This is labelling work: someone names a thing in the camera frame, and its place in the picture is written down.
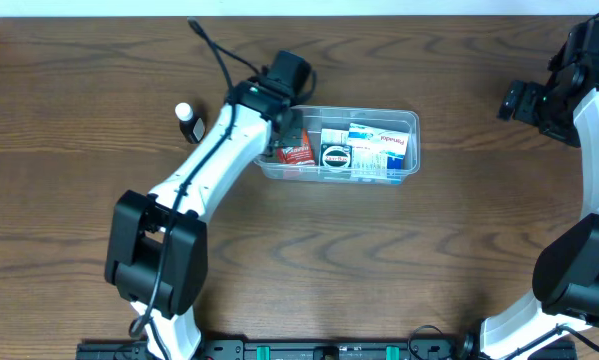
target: red package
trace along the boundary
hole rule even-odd
[[[277,157],[284,164],[314,165],[315,157],[312,155],[312,149],[310,149],[306,129],[301,131],[301,146],[277,149]]]

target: small bottle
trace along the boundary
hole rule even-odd
[[[179,118],[179,129],[191,144],[199,144],[206,133],[206,125],[203,119],[192,111],[187,103],[181,103],[175,107],[175,113]]]

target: white wall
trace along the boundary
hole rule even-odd
[[[0,0],[0,16],[588,15],[599,0]]]

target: clear plastic container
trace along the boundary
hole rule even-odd
[[[255,159],[255,164],[261,166],[264,175],[271,179],[399,185],[407,176],[416,173],[421,166],[419,118],[412,111],[325,106],[296,106],[293,109],[301,111],[303,115],[303,125],[307,129],[310,146],[317,163],[319,163],[321,129],[348,130],[350,123],[354,122],[410,134],[406,156],[402,163],[403,168],[371,171],[354,168],[333,169],[315,165],[282,164],[274,156],[260,155]]]

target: wooden table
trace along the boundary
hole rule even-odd
[[[314,105],[414,110],[423,160],[397,187],[272,181],[248,167],[209,228],[200,327],[252,339],[460,333],[517,300],[541,250],[577,221],[581,160],[495,115],[511,80],[547,79],[581,20],[201,19],[257,64],[279,49],[305,57],[319,72]],[[225,90],[184,18],[0,19],[0,359],[69,359],[84,339],[127,338],[135,314],[103,280],[113,205],[194,150],[174,105],[203,99],[214,120]]]

